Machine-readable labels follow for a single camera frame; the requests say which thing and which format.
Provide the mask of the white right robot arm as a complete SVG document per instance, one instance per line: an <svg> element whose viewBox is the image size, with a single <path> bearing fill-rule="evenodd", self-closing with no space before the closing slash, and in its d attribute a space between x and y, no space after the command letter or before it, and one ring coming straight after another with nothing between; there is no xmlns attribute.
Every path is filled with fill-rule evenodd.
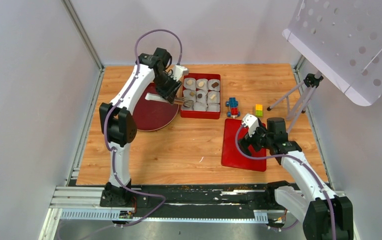
<svg viewBox="0 0 382 240"><path fill-rule="evenodd" d="M308 240L354 239L352 202L347 196L339 196L322 181L302 148L296 141L288 139L283 118L269 118L267 126L263 126L257 117L248 114L243 118L241 128L247 128L247 133L235 140L239 153L253 159L249 147L255 151L268 149L270 156L292 175L301 191L298 193L286 181L276 183L264 195L269 208L285 207L302 223Z"/></svg>

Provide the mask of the wooden metal food tongs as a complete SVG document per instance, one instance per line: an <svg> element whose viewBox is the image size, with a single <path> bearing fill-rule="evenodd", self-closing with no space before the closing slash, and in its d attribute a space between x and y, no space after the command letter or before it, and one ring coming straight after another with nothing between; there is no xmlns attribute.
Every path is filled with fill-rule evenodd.
<svg viewBox="0 0 382 240"><path fill-rule="evenodd" d="M145 100L161 102L161 103L170 103L166 99L162 98L160 95L153 94L153 93L147 93L145 96ZM175 97L172 104L181 105L186 108L190 108L193 106L194 101L192 99L185 99L184 97Z"/></svg>

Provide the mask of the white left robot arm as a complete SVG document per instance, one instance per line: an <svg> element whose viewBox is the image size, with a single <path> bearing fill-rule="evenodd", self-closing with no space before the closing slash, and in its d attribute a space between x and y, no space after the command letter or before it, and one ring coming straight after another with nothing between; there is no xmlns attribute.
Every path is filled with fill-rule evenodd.
<svg viewBox="0 0 382 240"><path fill-rule="evenodd" d="M133 112L139 99L147 86L154 83L156 97L173 104L182 86L181 78L189 73L189 69L180 64L167 70L171 59L163 49L154 54L140 54L125 86L110 103L102 103L99 107L101 129L111 157L110 177L102 197L121 207L132 201L129 159L131 143L138 131Z"/></svg>

